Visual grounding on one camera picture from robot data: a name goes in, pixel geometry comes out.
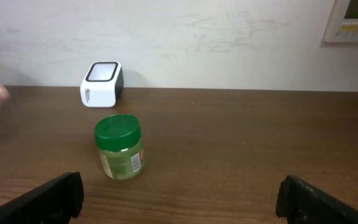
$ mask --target wall-mounted device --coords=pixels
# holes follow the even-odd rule
[[[336,0],[325,42],[358,42],[358,0]]]
[[[82,103],[87,107],[112,107],[124,88],[121,64],[118,62],[96,62],[82,81],[80,92]]]

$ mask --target black side of device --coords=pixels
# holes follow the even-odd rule
[[[281,183],[276,215],[288,224],[358,224],[357,210],[293,175]]]
[[[122,73],[122,68],[119,70],[116,87],[115,87],[115,96],[116,96],[116,102],[121,96],[122,90],[124,89],[124,74]]]
[[[68,172],[0,206],[0,224],[67,224],[84,200],[79,172]]]

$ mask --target thermostat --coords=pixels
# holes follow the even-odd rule
[[[358,42],[358,0],[336,0],[325,42]]]
[[[120,63],[96,62],[89,68],[82,81],[82,103],[87,107],[112,107],[123,88],[124,77]]]

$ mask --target logo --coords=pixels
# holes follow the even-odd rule
[[[90,102],[90,94],[91,94],[91,90],[85,88],[85,98],[86,98],[86,102],[87,102],[87,103]]]

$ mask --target glass jar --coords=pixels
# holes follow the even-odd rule
[[[144,167],[144,150],[138,119],[117,114],[102,119],[94,129],[104,172],[113,179],[129,179]]]

